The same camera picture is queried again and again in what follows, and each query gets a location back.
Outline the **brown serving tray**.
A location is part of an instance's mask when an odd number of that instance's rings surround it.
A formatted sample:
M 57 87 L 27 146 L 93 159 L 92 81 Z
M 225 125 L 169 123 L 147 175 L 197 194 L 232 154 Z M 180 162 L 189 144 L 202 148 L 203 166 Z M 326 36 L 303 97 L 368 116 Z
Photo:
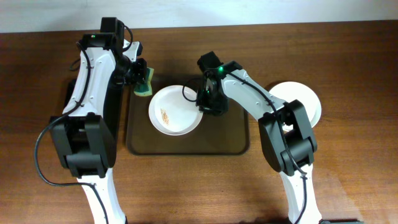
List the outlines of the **brown serving tray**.
M 131 88 L 126 119 L 126 147 L 137 156 L 162 155 L 240 155 L 249 149 L 248 113 L 229 100 L 221 116 L 203 115 L 199 125 L 181 136 L 169 136 L 150 122 L 151 96 L 137 96 Z

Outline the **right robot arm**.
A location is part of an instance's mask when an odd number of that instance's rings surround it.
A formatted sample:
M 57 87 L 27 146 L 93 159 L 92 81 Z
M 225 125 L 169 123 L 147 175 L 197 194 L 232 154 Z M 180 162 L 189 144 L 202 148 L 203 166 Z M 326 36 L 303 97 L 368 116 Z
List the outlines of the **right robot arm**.
M 221 116 L 234 100 L 257 121 L 262 153 L 282 179 L 289 222 L 326 223 L 312 180 L 318 144 L 304 105 L 270 94 L 238 62 L 223 63 L 214 52 L 202 55 L 197 65 L 203 74 L 195 101 L 201 112 Z

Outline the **white plate top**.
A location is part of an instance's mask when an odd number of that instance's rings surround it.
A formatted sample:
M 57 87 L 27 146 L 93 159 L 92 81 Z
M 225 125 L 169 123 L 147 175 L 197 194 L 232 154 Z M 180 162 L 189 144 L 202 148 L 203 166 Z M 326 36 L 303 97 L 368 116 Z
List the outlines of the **white plate top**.
M 181 136 L 193 131 L 203 113 L 195 102 L 197 93 L 189 87 L 170 85 L 159 90 L 149 103 L 149 119 L 158 131 L 169 136 Z

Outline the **green yellow sponge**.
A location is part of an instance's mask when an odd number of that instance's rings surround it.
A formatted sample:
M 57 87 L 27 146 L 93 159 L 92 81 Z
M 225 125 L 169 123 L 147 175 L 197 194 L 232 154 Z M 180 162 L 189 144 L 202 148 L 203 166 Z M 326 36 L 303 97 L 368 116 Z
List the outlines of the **green yellow sponge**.
M 137 84 L 134 87 L 134 94 L 136 96 L 147 97 L 152 95 L 152 77 L 154 74 L 154 69 L 147 67 L 144 83 Z

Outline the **white plate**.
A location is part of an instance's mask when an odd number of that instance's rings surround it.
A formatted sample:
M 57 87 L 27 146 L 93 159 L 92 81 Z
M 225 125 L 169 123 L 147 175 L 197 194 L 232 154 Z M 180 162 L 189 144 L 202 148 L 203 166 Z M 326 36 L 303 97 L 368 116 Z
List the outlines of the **white plate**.
M 195 102 L 197 93 L 189 87 L 170 85 L 159 90 L 149 103 L 149 119 L 158 131 L 169 136 L 181 136 L 193 131 L 203 113 Z
M 299 82 L 282 82 L 272 87 L 269 93 L 287 102 L 299 100 L 305 107 L 311 127 L 319 122 L 322 115 L 320 99 L 308 86 Z

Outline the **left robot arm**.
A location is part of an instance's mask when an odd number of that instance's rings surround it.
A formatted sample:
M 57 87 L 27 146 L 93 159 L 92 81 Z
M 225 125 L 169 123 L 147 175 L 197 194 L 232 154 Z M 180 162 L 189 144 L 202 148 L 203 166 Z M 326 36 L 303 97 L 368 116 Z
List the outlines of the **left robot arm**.
M 113 181 L 123 89 L 150 96 L 153 69 L 141 58 L 142 44 L 126 40 L 127 26 L 104 17 L 97 33 L 83 35 L 79 72 L 70 83 L 62 115 L 47 131 L 62 167 L 83 188 L 95 223 L 127 223 Z

